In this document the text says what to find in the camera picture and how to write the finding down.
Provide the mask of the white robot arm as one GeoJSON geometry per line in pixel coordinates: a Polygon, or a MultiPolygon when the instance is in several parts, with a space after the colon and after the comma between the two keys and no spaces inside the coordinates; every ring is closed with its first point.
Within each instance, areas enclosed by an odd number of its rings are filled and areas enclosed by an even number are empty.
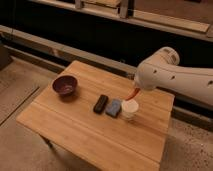
{"type": "Polygon", "coordinates": [[[179,66],[178,53],[162,47],[137,67],[135,85],[144,90],[157,87],[213,106],[213,69],[179,66]]]}

